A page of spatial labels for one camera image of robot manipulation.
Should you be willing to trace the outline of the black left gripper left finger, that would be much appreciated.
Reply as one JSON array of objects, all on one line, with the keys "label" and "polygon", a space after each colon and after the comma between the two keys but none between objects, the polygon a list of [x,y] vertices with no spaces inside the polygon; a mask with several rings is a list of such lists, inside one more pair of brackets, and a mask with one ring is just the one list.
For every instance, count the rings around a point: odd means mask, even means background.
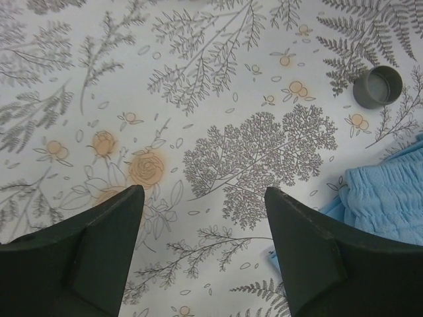
[{"label": "black left gripper left finger", "polygon": [[145,192],[103,203],[1,245],[2,316],[117,316]]}]

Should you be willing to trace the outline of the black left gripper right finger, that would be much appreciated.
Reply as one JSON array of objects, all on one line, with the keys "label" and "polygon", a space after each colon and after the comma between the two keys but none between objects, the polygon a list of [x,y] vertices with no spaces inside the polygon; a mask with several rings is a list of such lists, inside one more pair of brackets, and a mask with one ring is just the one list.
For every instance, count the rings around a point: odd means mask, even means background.
[{"label": "black left gripper right finger", "polygon": [[264,195],[292,316],[421,316],[422,247],[355,229],[278,188]]}]

